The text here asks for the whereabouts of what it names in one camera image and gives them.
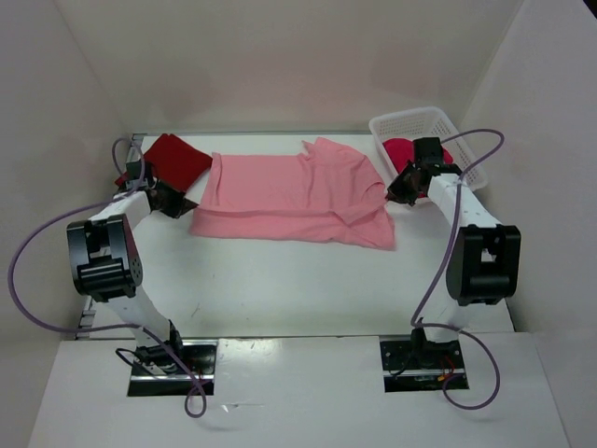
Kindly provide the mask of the dark red t-shirt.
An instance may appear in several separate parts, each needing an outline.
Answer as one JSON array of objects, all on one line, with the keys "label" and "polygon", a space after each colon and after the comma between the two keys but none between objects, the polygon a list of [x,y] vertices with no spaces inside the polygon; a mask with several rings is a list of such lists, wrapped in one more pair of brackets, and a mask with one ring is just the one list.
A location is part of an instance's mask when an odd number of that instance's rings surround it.
[{"label": "dark red t-shirt", "polygon": [[145,180],[140,189],[153,189],[162,183],[183,193],[211,168],[213,162],[210,155],[171,133],[163,133],[144,153],[143,159]]}]

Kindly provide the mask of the light pink t-shirt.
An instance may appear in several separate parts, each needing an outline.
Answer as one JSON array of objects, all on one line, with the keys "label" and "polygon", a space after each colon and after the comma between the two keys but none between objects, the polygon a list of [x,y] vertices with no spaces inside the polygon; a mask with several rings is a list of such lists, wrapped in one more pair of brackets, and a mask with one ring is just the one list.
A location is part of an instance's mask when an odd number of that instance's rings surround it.
[{"label": "light pink t-shirt", "polygon": [[393,250],[385,185],[369,158],[319,137],[296,155],[216,153],[190,234]]}]

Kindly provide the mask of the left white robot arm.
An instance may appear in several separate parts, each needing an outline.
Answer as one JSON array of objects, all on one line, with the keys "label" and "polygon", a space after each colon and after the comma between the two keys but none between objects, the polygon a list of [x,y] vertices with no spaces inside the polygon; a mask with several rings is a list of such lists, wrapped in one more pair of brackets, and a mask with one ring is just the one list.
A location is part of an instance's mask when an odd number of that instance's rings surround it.
[{"label": "left white robot arm", "polygon": [[153,163],[135,161],[127,164],[124,184],[111,204],[91,219],[67,226],[77,292],[105,304],[130,326],[137,344],[134,355],[146,369],[179,372],[169,354],[181,357],[183,343],[174,323],[142,287],[144,270],[133,230],[154,211],[177,219],[196,207],[184,192],[159,178]]}]

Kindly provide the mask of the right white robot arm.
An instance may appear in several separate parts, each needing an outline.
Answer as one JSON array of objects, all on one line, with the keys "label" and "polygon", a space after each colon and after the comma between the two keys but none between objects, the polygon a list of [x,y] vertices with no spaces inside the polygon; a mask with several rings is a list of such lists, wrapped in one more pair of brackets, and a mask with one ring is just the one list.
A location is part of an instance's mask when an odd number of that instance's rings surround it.
[{"label": "right white robot arm", "polygon": [[451,229],[439,272],[412,316],[410,340],[420,361],[454,346],[472,315],[514,295],[519,276],[521,232],[504,225],[481,204],[461,169],[437,137],[397,139],[387,145],[397,176],[390,202],[434,204]]}]

